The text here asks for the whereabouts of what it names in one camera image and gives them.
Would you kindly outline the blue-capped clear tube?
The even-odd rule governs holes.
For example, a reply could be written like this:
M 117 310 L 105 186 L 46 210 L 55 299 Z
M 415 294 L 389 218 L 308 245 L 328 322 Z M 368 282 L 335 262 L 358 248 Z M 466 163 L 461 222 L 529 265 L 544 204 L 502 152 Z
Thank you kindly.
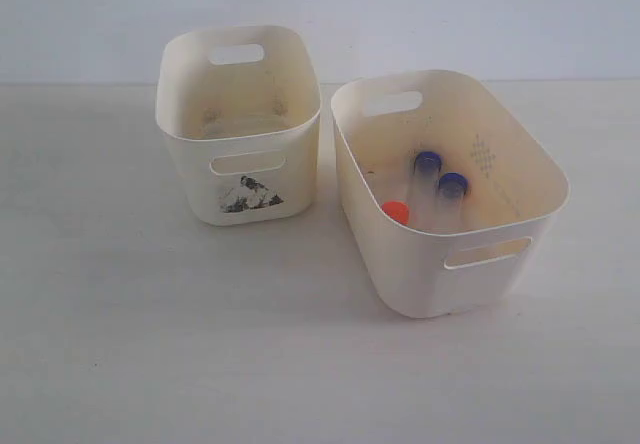
M 415 229 L 426 231 L 430 226 L 441 167 L 435 152 L 422 151 L 415 157 L 408 192 L 409 224 Z
M 434 231 L 439 234 L 457 233 L 462 223 L 462 205 L 469 183 L 459 173 L 443 174 L 437 184 Z

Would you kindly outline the orange-capped clear tube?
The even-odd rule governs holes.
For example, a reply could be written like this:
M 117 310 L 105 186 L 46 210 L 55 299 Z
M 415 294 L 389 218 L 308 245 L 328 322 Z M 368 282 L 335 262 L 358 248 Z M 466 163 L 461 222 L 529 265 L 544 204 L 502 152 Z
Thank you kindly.
M 407 226 L 410 220 L 410 209 L 401 201 L 387 201 L 381 206 L 382 211 L 401 225 Z

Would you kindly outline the cream plastic bin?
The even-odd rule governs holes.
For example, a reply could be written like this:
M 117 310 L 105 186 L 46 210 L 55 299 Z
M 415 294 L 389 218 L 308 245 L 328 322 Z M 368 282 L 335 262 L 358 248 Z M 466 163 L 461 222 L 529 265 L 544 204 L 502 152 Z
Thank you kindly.
M 282 26 L 203 29 L 163 51 L 155 118 L 198 219 L 280 219 L 314 200 L 321 96 Z
M 569 196 L 564 171 L 478 80 L 422 70 L 357 80 L 331 100 L 343 210 L 374 288 L 392 310 L 432 318 L 498 301 Z M 421 151 L 469 183 L 451 233 L 384 213 L 375 173 L 408 184 Z

